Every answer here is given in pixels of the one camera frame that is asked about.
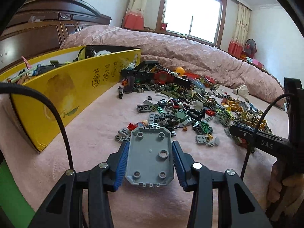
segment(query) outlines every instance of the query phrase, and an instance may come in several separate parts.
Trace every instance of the floral curtain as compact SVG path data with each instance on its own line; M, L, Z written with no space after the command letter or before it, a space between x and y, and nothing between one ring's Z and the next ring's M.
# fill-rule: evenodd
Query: floral curtain
M240 57L248 34L249 8L239 3L239 12L234 37L231 39L228 53Z
M130 0L124 19L125 28L143 30L143 14L146 4L147 0Z

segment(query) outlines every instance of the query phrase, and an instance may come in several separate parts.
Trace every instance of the wooden headboard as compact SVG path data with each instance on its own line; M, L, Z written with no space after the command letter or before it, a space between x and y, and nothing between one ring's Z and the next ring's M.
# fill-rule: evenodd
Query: wooden headboard
M27 0L0 36L0 74L26 59L58 50L66 38L91 25L109 25L82 0Z

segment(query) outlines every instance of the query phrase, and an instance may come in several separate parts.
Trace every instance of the pink blanket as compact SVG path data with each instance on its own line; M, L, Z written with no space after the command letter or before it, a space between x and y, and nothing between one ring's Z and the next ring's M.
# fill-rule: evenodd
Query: pink blanket
M136 105L143 103L148 95L157 102L163 97L155 92L124 94L118 99L118 84L97 98L69 125L66 126L75 170L90 170L120 146L114 140L117 131L130 122L135 123L148 118L148 113L137 113ZM255 107L265 110L268 104L258 98L248 97ZM38 154L21 136L13 125L14 114L9 109L7 96L0 96L0 149L12 172L14 180L26 201L36 211L49 191L65 170L68 169L67 155L61 134ZM288 117L277 107L266 116L273 133L288 137ZM214 136L220 145L212 148L196 144L192 129L177 130L178 140L183 150L190 153L195 161L201 162L211 170L225 171L228 168L241 173L246 150L235 145L224 133L221 124L210 121ZM265 208L266 191L271 166L276 159L260 150L250 156L244 182L256 199ZM83 208L87 217L87 191L84 192ZM192 193L185 193L177 176L168 185L160 188L141 188L130 185L126 180L116 193L109 194L114 225L120 228L185 228L191 207ZM213 227L217 227L217 195L214 191Z
M192 40L151 32L138 32L96 25L70 35L61 49L80 45L120 45L142 48L142 60L158 60L170 70L183 67L186 72L209 75L230 88L247 85L249 93L266 102L283 94L278 82L256 67L237 60L215 47Z

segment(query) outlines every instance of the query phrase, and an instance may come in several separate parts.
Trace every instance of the gray lego plate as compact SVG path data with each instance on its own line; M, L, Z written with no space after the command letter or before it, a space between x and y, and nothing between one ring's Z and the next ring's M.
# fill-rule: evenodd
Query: gray lego plate
M132 130L126 179L143 187L168 185L174 179L169 130L159 127Z

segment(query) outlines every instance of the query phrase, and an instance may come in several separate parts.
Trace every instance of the yellow box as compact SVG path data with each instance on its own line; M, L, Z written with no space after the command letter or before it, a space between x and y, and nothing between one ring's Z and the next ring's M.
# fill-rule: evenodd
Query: yellow box
M96 46L97 49L111 48L108 55L79 60L55 68L24 85L46 95L58 110L64 126L72 121L90 103L120 81L120 70L131 62L139 64L141 49L120 46ZM29 60L29 64L72 62L77 58L83 46L59 50ZM12 71L5 72L5 78L12 77ZM42 152L60 132L58 124L50 110L41 102L23 95L11 95L15 113L38 152Z

